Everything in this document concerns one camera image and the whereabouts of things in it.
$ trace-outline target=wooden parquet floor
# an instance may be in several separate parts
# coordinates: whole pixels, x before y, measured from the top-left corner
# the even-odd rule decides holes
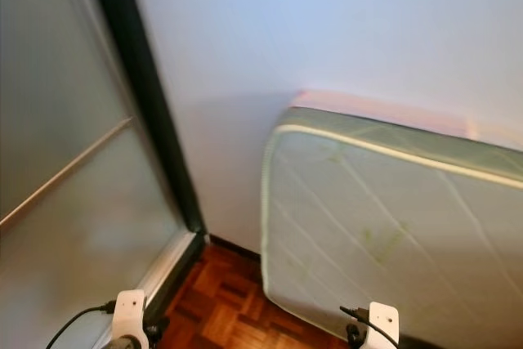
[[[347,349],[263,294],[258,262],[208,246],[166,314],[159,349]]]

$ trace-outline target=frosted glass door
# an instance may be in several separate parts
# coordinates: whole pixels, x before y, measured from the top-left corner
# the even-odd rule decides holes
[[[0,4],[0,347],[45,347],[187,229],[72,0]],[[109,322],[85,315],[53,349],[91,349]]]

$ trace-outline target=baseboard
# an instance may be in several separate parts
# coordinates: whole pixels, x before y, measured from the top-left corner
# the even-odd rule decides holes
[[[225,239],[222,239],[221,237],[210,235],[211,243],[215,245],[219,245],[220,247],[226,248],[233,253],[237,253],[241,255],[242,257],[246,257],[248,259],[254,260],[256,262],[260,262],[262,257],[259,253],[255,253],[254,251],[250,251],[246,248],[240,247],[237,244],[231,243],[230,241],[227,241]]]
[[[178,289],[183,285],[194,264],[199,260],[205,248],[203,235],[195,234],[186,251],[171,269],[161,287],[147,304],[144,319],[154,320],[163,316]]]

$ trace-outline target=black door frame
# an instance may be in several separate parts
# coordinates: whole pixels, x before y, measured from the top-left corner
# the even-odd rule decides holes
[[[148,305],[145,316],[154,318],[165,311],[173,293],[200,257],[207,230],[136,0],[98,1],[126,74],[130,93],[166,178],[168,192],[176,201],[187,228],[196,234],[154,300]]]

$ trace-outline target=black cable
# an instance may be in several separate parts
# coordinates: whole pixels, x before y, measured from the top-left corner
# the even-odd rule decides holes
[[[64,324],[64,327],[62,327],[60,330],[58,330],[58,333],[55,334],[55,336],[52,338],[52,340],[47,344],[46,349],[51,349],[53,343],[58,339],[58,337],[67,329],[76,319],[78,319],[80,316],[87,314],[88,312],[93,311],[103,311],[107,314],[114,314],[114,308],[116,307],[116,300],[111,300],[110,302],[107,302],[103,306],[92,306],[91,308],[86,308],[85,310],[79,312],[75,316],[73,316],[69,322]]]
[[[348,308],[345,308],[344,306],[340,306],[340,310],[345,312],[347,315],[352,316],[354,319],[358,320],[360,323],[366,324],[371,329],[376,330],[383,337],[385,337],[392,345],[394,345],[394,347],[399,349],[399,346],[398,346],[397,342],[394,339],[392,339],[392,337],[389,334],[385,333],[382,329],[380,329],[377,325],[372,323],[370,320],[365,319],[364,317],[358,315],[355,311],[349,310]]]

